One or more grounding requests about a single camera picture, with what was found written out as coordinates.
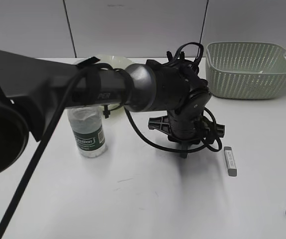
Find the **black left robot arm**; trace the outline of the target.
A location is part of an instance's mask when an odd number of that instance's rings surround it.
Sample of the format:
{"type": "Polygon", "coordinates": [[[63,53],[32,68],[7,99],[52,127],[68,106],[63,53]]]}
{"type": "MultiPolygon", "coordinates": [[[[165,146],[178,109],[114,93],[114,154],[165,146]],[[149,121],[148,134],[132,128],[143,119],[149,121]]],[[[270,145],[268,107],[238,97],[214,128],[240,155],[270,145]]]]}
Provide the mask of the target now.
{"type": "Polygon", "coordinates": [[[210,148],[225,127],[206,108],[211,92],[198,64],[175,56],[165,64],[149,59],[117,69],[96,57],[67,64],[0,50],[0,173],[22,155],[30,135],[41,141],[66,108],[120,104],[128,112],[166,111],[149,119],[149,129],[196,151],[210,148]]]}

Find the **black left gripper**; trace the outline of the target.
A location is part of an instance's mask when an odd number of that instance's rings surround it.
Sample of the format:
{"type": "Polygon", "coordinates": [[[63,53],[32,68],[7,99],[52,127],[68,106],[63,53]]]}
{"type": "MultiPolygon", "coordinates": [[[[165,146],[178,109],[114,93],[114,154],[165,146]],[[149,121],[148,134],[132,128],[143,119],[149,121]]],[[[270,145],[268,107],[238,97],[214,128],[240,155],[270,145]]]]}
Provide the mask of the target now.
{"type": "Polygon", "coordinates": [[[223,146],[221,139],[225,134],[225,125],[218,124],[213,113],[205,109],[193,119],[184,119],[168,112],[167,115],[149,118],[148,128],[167,135],[171,142],[178,143],[177,152],[186,159],[188,153],[203,149],[219,152],[223,146]]]}

